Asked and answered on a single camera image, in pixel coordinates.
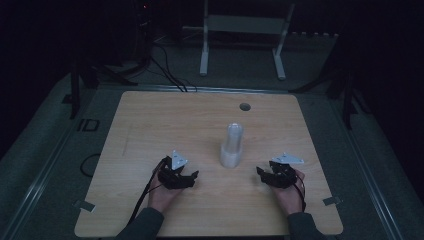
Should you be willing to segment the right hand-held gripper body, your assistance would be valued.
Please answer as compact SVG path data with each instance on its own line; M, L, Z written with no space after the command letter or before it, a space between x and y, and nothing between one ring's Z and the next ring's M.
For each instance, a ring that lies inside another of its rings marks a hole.
M295 184L297 182L297 174L291 165L303 163L303 159L286 152L280 156L273 157L269 162L272 170L270 185L285 189Z

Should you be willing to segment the person's left hand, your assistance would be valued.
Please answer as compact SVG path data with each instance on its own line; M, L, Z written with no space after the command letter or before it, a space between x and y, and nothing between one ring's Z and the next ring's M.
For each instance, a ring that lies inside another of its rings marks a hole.
M158 174L155 174L149 188L147 206L164 213L181 192L182 189L167 189L162 186Z

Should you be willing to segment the person's right hand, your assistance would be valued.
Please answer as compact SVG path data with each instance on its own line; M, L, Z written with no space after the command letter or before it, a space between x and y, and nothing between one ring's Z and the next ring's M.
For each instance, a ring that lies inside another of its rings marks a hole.
M304 211L305 174L297 170L297 182L286 189L272 187L277 203L285 216Z

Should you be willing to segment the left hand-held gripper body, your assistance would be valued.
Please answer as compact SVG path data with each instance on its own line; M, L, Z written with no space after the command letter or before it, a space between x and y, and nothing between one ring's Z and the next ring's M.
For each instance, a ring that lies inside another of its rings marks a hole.
M166 156L159 163L158 180L167 189L183 189L187 187L187 180L181 175L188 160L176 150Z

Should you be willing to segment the white metal stand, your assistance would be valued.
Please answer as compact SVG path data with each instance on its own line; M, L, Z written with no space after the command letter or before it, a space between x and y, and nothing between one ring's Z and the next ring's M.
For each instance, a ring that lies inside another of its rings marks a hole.
M209 13L209 0L203 0L203 46L200 58L199 74L208 74L209 62L209 37L210 32L236 32L252 34L278 35L279 42L272 49L272 56L279 80L286 79L286 73L282 61L282 49L288 35L289 26L295 9L291 3L284 18L248 17L233 15L216 15Z

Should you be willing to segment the stack of clear cups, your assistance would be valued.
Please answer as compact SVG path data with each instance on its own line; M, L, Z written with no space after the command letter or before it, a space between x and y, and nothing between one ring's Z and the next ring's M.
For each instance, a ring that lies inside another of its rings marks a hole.
M242 139L244 128L239 123L227 126L227 134L220 149L220 163L225 168L235 168L239 165L242 155Z

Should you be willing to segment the black tripod stand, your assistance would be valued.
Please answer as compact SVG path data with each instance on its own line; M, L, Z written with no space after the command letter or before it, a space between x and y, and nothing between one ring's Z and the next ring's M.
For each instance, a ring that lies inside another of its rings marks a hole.
M83 83L88 89L96 89L100 84L97 73L106 75L112 83L118 83L124 86L137 86L137 83L127 80L122 75L100 64L98 61L90 58L76 58L72 62L70 69L71 92L63 99L63 103L71 105L71 119L77 116L81 108L80 84Z
M358 105L363 111L369 112L369 109L361 103L354 91L354 75L352 71L342 68L330 70L328 73L320 74L317 79L301 87L289 90L289 93L305 93L325 82L330 83L325 92L329 99L335 100L338 97L342 97L342 122L348 130L351 130L351 115L357 114L353 100L356 99L358 101Z

